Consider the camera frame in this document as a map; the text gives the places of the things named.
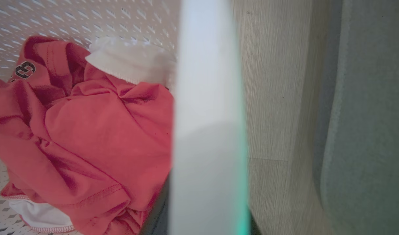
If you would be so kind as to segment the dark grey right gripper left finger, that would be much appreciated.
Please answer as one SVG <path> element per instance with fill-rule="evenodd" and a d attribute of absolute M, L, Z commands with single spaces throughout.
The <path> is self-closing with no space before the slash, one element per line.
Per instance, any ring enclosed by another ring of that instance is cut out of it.
<path fill-rule="evenodd" d="M 167 176 L 153 208 L 141 227 L 140 235 L 168 235 L 170 177 Z"/>

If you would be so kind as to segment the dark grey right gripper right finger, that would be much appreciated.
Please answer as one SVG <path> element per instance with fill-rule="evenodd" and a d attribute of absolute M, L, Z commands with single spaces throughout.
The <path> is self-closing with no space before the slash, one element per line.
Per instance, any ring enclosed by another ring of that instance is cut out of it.
<path fill-rule="evenodd" d="M 253 217 L 251 210 L 250 210 L 250 235 L 261 235 L 261 231 L 256 223 L 256 220 Z"/>

